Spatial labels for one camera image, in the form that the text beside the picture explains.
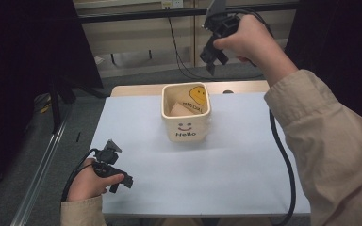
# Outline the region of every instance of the white wall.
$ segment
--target white wall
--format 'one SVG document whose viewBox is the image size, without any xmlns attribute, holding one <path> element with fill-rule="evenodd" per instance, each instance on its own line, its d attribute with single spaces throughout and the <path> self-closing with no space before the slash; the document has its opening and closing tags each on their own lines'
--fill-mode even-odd
<svg viewBox="0 0 362 226">
<path fill-rule="evenodd" d="M 290 0 L 228 0 L 227 6 L 290 2 Z M 184 8 L 207 8 L 211 0 L 184 0 Z M 74 0 L 79 15 L 122 13 L 158 10 L 157 0 Z M 276 39 L 285 45 L 288 39 L 294 10 L 259 12 L 271 26 Z M 201 26 L 205 16 L 172 18 L 177 46 L 190 48 L 190 59 L 200 65 L 199 54 L 210 32 Z M 121 22 L 83 24 L 84 31 L 95 56 L 145 50 L 173 49 L 170 25 L 167 18 Z"/>
</svg>

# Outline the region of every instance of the smiley face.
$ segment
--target smiley face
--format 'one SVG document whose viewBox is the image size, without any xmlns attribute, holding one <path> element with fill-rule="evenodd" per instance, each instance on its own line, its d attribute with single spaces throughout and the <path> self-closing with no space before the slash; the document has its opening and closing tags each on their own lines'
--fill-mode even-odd
<svg viewBox="0 0 362 226">
<path fill-rule="evenodd" d="M 206 102 L 206 93 L 204 87 L 195 87 L 191 89 L 189 96 L 199 105 L 204 105 Z"/>
<path fill-rule="evenodd" d="M 189 131 L 192 129 L 192 123 L 187 123 L 185 124 L 184 126 L 184 123 L 179 123 L 178 124 L 178 130 L 181 130 L 181 131 Z"/>
</svg>

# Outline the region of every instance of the white paper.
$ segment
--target white paper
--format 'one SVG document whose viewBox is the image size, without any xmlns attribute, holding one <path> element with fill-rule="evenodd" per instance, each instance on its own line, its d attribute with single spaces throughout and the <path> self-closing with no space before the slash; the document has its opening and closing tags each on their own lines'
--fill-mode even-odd
<svg viewBox="0 0 362 226">
<path fill-rule="evenodd" d="M 206 140 L 174 143 L 160 116 L 160 96 L 107 98 L 91 148 L 112 139 L 122 150 L 114 167 L 134 177 L 104 195 L 105 214 L 238 216 L 285 214 L 288 170 L 278 150 L 264 93 L 210 95 Z M 284 134 L 278 126 L 280 138 Z M 295 171 L 295 213 L 310 213 Z"/>
</svg>

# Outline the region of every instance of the black cable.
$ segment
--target black cable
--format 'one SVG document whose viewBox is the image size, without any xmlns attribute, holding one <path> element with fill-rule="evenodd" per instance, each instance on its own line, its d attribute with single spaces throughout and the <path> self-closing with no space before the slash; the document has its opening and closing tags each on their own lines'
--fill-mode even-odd
<svg viewBox="0 0 362 226">
<path fill-rule="evenodd" d="M 189 79 L 207 79 L 207 80 L 209 80 L 209 81 L 215 82 L 214 79 L 202 77 L 202 76 L 199 76 L 199 75 L 196 75 L 196 74 L 192 73 L 192 72 L 185 66 L 184 62 L 183 62 L 182 59 L 181 59 L 181 56 L 180 56 L 179 53 L 178 53 L 178 48 L 177 48 L 177 44 L 176 44 L 176 41 L 175 41 L 175 35 L 174 35 L 174 32 L 173 32 L 172 20 L 170 19 L 170 17 L 168 18 L 168 20 L 169 20 L 170 30 L 171 30 L 171 32 L 172 32 L 173 45 L 174 45 L 174 50 L 175 50 L 175 59 L 177 60 L 177 66 L 178 66 L 179 71 L 180 71 L 184 76 L 186 76 L 186 77 L 189 78 Z M 181 64 L 182 64 L 182 66 L 184 67 L 184 69 L 185 69 L 191 76 L 185 74 L 185 73 L 182 71 L 182 69 L 181 69 L 181 67 L 180 67 L 180 62 L 181 62 Z"/>
<path fill-rule="evenodd" d="M 234 10 L 227 10 L 224 12 L 220 12 L 220 13 L 215 13 L 209 17 L 206 18 L 206 20 L 209 20 L 211 18 L 214 19 L 214 17 L 216 16 L 221 16 L 221 15 L 228 15 L 228 14 L 244 14 L 244 15 L 254 15 L 258 21 L 260 21 L 262 24 L 264 24 L 267 28 L 267 30 L 269 31 L 269 33 L 271 34 L 271 36 L 273 37 L 272 34 L 272 30 L 270 29 L 270 26 L 264 21 L 264 19 L 255 11 L 253 10 L 249 10 L 249 9 L 234 9 Z M 273 224 L 274 226 L 284 226 L 286 225 L 289 220 L 292 218 L 293 216 L 293 211 L 295 209 L 295 205 L 296 205 L 296 185 L 295 185 L 295 176 L 293 173 L 293 169 L 292 169 L 292 165 L 290 164 L 287 152 L 284 149 L 284 146 L 282 145 L 281 139 L 278 136 L 278 132 L 277 132 L 277 128 L 275 125 L 275 117 L 273 116 L 272 112 L 270 111 L 270 125 L 271 125 L 271 131 L 272 134 L 274 136 L 275 139 L 275 143 L 278 146 L 278 149 L 281 152 L 281 155 L 284 158 L 284 161 L 287 165 L 287 169 L 288 169 L 288 175 L 289 175 L 289 184 L 290 184 L 290 205 L 289 205 L 289 209 L 288 209 L 288 213 L 286 214 L 286 216 L 284 217 L 284 219 L 276 224 Z"/>
<path fill-rule="evenodd" d="M 90 167 L 90 166 L 92 166 L 92 164 L 88 164 L 87 166 L 82 167 L 82 168 L 79 170 L 79 172 L 82 171 L 83 169 L 87 168 L 87 167 Z"/>
<path fill-rule="evenodd" d="M 290 184 L 290 206 L 289 206 L 289 210 L 288 213 L 286 214 L 285 218 L 277 224 L 273 224 L 274 226 L 282 226 L 282 225 L 286 225 L 289 220 L 292 218 L 293 215 L 293 211 L 295 209 L 295 204 L 296 204 L 296 185 L 295 185 L 295 175 L 293 173 L 293 169 L 292 169 L 292 165 L 290 164 L 287 152 L 284 149 L 284 146 L 281 143 L 281 139 L 278 136 L 278 132 L 277 132 L 277 127 L 275 125 L 275 118 L 272 114 L 272 111 L 269 110 L 270 112 L 270 125 L 271 125 L 271 130 L 272 130 L 272 135 L 274 136 L 275 139 L 275 143 L 277 144 L 281 155 L 284 158 L 284 161 L 287 165 L 287 169 L 288 169 L 288 175 L 289 175 L 289 184 Z"/>
<path fill-rule="evenodd" d="M 171 29 L 171 33 L 172 33 L 172 39 L 173 39 L 173 45 L 174 45 L 174 50 L 175 50 L 175 59 L 177 60 L 177 66 L 178 66 L 178 70 L 187 78 L 189 79 L 192 79 L 192 80 L 208 80 L 208 81 L 211 81 L 211 82 L 220 82 L 220 81 L 232 81 L 232 80 L 242 80 L 242 78 L 235 78 L 235 79 L 232 79 L 232 78 L 216 78 L 216 79 L 213 79 L 213 78 L 210 78 L 210 77 L 203 77 L 203 76 L 199 76 L 197 74 L 194 74 L 193 72 L 191 72 L 187 66 L 185 66 L 184 62 L 182 61 L 181 59 L 181 56 L 179 55 L 178 53 L 178 48 L 177 48 L 177 44 L 176 44 L 176 41 L 175 41 L 175 35 L 174 35 L 174 32 L 173 32 L 173 25 L 172 25 L 172 21 L 170 19 L 170 17 L 168 18 L 169 20 L 169 24 L 170 24 L 170 29 Z M 184 69 L 190 74 L 187 75 L 185 74 L 181 67 L 180 67 L 180 62 L 182 64 L 182 66 L 184 67 Z M 260 75 L 256 75 L 256 76 L 252 76 L 252 77 L 246 77 L 246 78 L 243 78 L 243 80 L 246 80 L 246 79 L 254 79 L 254 78 L 257 78 L 257 77 L 262 77 L 263 74 L 260 74 Z"/>
<path fill-rule="evenodd" d="M 61 194 L 61 201 L 62 201 L 62 202 L 66 202 L 67 196 L 68 196 L 68 194 L 69 194 L 69 189 L 70 189 L 70 186 L 72 185 L 72 182 L 73 182 L 74 178 L 75 178 L 75 177 L 78 175 L 78 173 L 79 173 L 81 170 L 83 170 L 85 167 L 84 167 L 84 168 L 81 168 L 81 169 L 79 169 L 79 168 L 82 166 L 82 164 L 84 163 L 85 159 L 87 159 L 88 156 L 90 156 L 90 154 L 91 154 L 92 152 L 95 152 L 95 151 L 98 151 L 98 150 L 97 150 L 97 149 L 91 149 L 91 150 L 89 150 L 89 151 L 81 158 L 81 160 L 80 160 L 80 162 L 77 164 L 77 166 L 73 169 L 72 173 L 71 173 L 70 176 L 69 176 L 69 179 L 67 179 L 66 185 L 65 185 L 64 188 L 63 188 L 63 192 L 62 192 L 62 194 Z"/>
</svg>

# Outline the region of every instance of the sleeve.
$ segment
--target sleeve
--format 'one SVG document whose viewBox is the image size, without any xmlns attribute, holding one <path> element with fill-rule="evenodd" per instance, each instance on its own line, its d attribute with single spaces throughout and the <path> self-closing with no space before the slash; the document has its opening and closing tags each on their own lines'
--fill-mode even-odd
<svg viewBox="0 0 362 226">
<path fill-rule="evenodd" d="M 295 156 L 312 225 L 362 225 L 362 118 L 305 70 L 265 100 Z"/>
<path fill-rule="evenodd" d="M 61 226 L 106 226 L 102 214 L 102 196 L 77 202 L 62 202 Z"/>
</svg>

